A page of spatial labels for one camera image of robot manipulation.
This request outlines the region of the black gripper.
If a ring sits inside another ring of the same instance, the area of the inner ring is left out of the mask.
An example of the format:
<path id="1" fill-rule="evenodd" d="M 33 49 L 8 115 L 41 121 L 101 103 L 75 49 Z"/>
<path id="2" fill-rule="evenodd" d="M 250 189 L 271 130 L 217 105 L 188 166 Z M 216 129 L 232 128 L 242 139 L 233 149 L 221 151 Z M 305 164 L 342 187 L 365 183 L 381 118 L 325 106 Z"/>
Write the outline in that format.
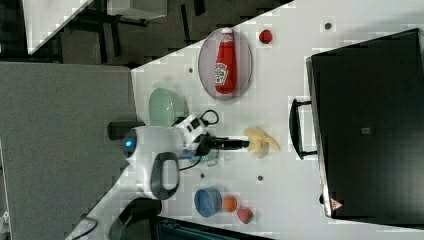
<path id="1" fill-rule="evenodd" d="M 197 156 L 205 156 L 211 150 L 223 149 L 226 142 L 229 141 L 228 137 L 216 137 L 209 133 L 200 136 L 199 145 L 196 150 Z M 249 141 L 231 139 L 228 142 L 228 148 L 231 150 L 238 150 L 247 148 L 250 145 Z"/>

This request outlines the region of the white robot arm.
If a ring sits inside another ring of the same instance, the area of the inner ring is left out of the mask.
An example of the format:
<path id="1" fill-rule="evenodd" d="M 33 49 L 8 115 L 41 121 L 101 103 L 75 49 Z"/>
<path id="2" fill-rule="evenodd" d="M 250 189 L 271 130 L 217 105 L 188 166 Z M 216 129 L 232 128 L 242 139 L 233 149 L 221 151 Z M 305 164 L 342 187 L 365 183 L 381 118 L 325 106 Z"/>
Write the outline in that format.
<path id="1" fill-rule="evenodd" d="M 247 140 L 213 136 L 210 122 L 190 114 L 170 127 L 137 126 L 121 138 L 128 166 L 113 186 L 113 193 L 140 192 L 142 196 L 167 200 L 179 187 L 180 159 L 207 155 L 211 150 L 247 148 Z"/>

